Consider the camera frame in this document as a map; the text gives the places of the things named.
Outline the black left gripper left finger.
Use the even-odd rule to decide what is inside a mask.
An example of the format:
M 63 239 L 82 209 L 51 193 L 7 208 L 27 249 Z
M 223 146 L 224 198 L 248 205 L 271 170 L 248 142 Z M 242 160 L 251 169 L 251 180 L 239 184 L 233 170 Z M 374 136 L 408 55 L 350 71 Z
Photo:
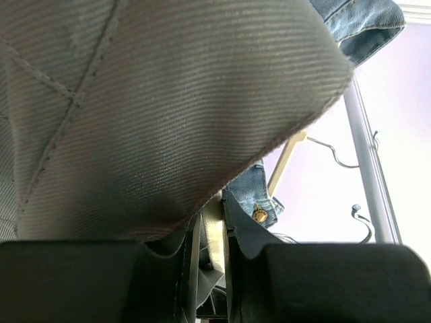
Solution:
M 2 322 L 193 322 L 200 219 L 163 240 L 1 245 Z

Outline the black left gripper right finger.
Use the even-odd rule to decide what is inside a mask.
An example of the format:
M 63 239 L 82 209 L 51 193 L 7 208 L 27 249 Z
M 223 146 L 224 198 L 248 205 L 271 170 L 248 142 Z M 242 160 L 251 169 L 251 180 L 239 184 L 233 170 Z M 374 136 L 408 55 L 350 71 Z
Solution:
M 430 273 L 396 244 L 287 244 L 222 195 L 230 322 L 429 322 Z

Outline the cream hanger of denim skirt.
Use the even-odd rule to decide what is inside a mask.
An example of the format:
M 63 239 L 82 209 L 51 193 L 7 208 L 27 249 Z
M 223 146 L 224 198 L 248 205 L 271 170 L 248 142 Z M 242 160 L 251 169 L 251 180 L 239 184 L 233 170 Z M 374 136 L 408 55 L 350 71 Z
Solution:
M 292 154 L 296 149 L 297 144 L 305 142 L 305 141 L 310 141 L 313 142 L 317 145 L 326 147 L 327 149 L 331 150 L 333 159 L 335 160 L 335 162 L 343 167 L 343 168 L 347 168 L 347 169 L 355 169 L 355 168 L 359 168 L 359 165 L 349 165 L 349 164 L 345 164 L 343 163 L 338 155 L 337 155 L 337 151 L 334 148 L 334 146 L 325 143 L 323 141 L 320 141 L 318 139 L 312 138 L 308 136 L 308 132 L 306 129 L 296 133 L 294 136 L 292 136 L 289 140 L 286 141 L 280 156 L 277 160 L 277 163 L 275 165 L 275 168 L 270 176 L 268 185 L 267 185 L 267 189 L 268 189 L 268 193 L 269 196 L 272 197 L 276 190 L 277 187 L 279 186 L 279 182 L 281 181 L 282 176 L 284 175 L 286 168 L 292 158 Z

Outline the grey pleated skirt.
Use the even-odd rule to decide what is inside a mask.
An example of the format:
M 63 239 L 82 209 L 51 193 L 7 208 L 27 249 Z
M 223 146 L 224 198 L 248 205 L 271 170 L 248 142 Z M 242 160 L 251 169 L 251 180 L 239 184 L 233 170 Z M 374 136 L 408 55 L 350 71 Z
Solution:
M 155 240 L 352 65 L 307 1 L 2 1 L 1 240 Z

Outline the light blue denim skirt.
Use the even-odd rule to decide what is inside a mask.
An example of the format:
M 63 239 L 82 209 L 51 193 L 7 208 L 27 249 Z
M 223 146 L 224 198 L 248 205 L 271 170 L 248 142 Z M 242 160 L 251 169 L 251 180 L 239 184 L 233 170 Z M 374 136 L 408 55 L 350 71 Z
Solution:
M 404 29 L 404 14 L 394 1 L 311 1 L 342 53 L 359 67 L 394 40 Z M 271 196 L 263 160 L 231 181 L 232 193 L 242 210 L 265 229 L 277 223 L 284 206 Z

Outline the cream hanger of grey skirt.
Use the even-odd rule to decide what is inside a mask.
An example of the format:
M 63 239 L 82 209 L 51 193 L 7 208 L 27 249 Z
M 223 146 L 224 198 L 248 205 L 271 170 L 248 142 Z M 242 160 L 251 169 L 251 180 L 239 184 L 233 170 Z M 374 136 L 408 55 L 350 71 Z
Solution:
M 224 215 L 220 196 L 204 206 L 200 220 L 196 315 L 202 322 L 226 322 Z

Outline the grey white clothes rack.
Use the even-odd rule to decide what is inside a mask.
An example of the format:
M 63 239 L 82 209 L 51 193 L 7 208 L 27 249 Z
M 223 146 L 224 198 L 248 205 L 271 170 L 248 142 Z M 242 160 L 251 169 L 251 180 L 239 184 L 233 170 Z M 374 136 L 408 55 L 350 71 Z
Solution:
M 378 244 L 402 245 L 389 189 L 378 156 L 378 148 L 356 78 L 343 96 L 371 222 Z

